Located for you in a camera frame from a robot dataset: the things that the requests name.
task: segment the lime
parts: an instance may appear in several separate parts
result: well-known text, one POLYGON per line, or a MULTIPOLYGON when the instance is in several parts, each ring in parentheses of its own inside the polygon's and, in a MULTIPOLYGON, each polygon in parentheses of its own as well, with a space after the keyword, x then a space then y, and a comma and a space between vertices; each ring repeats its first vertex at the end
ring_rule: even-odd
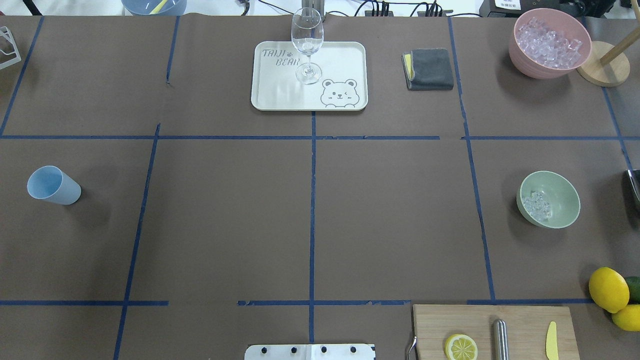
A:
POLYGON ((467 335, 453 334, 449 336, 444 344, 444 353, 449 360, 476 360, 478 346, 467 335))
POLYGON ((627 305, 611 315, 613 323, 626 331, 640 331, 640 305, 627 305))
POLYGON ((640 276, 627 276, 625 281, 629 286, 629 300, 640 302, 640 276))
POLYGON ((589 293, 598 306, 612 314, 629 303, 629 287, 625 278, 611 268, 602 267, 591 274, 589 293))

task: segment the ice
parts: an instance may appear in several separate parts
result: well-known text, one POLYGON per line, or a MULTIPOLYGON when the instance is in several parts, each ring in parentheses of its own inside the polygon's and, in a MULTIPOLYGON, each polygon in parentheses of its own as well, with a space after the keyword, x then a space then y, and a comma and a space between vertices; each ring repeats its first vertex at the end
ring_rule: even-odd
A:
POLYGON ((570 69, 580 61, 580 46, 577 39, 569 40, 562 31, 555 31, 536 17, 520 26, 516 42, 536 63, 555 69, 570 69))
POLYGON ((544 192, 532 192, 530 197, 524 198, 522 205, 539 222, 551 217, 551 204, 546 200, 544 192))

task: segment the wooden cutting board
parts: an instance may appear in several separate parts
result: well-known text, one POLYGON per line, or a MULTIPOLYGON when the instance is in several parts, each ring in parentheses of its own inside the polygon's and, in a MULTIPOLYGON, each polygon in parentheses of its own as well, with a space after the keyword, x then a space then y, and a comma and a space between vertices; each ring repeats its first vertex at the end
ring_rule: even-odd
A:
POLYGON ((413 305, 418 358, 446 360, 447 338, 466 334, 476 341, 477 360, 492 360, 493 322, 498 318, 507 323, 510 359, 547 360, 547 329, 555 321, 560 360, 580 360, 568 307, 494 305, 413 305))

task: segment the folded cloth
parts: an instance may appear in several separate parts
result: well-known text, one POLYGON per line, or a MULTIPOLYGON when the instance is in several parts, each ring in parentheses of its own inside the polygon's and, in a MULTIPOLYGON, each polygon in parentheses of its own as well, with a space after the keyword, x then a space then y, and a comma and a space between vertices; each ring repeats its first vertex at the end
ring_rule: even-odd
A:
POLYGON ((403 53, 404 76, 409 90, 451 90, 453 73, 447 49, 415 49, 403 53))

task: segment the bear drawing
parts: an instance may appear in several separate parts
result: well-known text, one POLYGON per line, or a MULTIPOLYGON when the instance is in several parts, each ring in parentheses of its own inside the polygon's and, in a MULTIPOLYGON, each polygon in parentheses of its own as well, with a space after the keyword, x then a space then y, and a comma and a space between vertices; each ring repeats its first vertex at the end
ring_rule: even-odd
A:
POLYGON ((320 101, 327 108, 355 108, 355 104, 360 101, 356 92, 356 81, 349 79, 343 83, 334 83, 327 79, 322 82, 324 92, 320 96, 320 101))

